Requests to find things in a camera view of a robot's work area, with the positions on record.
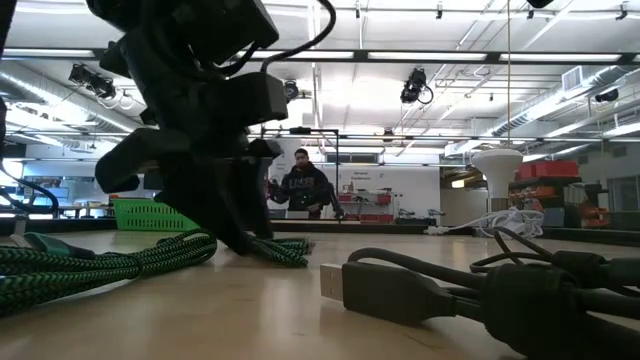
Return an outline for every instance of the plastic basket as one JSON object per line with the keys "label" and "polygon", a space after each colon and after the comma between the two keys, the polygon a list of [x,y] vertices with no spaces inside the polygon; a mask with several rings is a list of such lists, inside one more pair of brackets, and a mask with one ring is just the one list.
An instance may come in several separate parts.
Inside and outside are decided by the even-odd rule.
{"label": "plastic basket", "polygon": [[112,199],[119,230],[187,231],[198,228],[171,207],[150,199]]}

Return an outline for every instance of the workbench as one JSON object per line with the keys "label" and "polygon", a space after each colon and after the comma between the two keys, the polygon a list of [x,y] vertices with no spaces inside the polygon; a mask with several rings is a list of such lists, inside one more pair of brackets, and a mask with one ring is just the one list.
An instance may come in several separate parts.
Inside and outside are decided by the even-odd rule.
{"label": "workbench", "polygon": [[[172,234],[62,234],[98,252],[133,252]],[[294,234],[282,234],[282,237]],[[220,246],[205,264],[123,282],[0,319],[0,358],[20,360],[175,359],[522,359],[482,324],[434,319],[410,328],[344,310],[320,297],[319,266],[375,246],[465,270],[500,252],[466,236],[311,234],[308,269],[274,267]],[[640,249],[539,240],[550,251],[640,256]],[[509,244],[514,251],[523,248]]]}

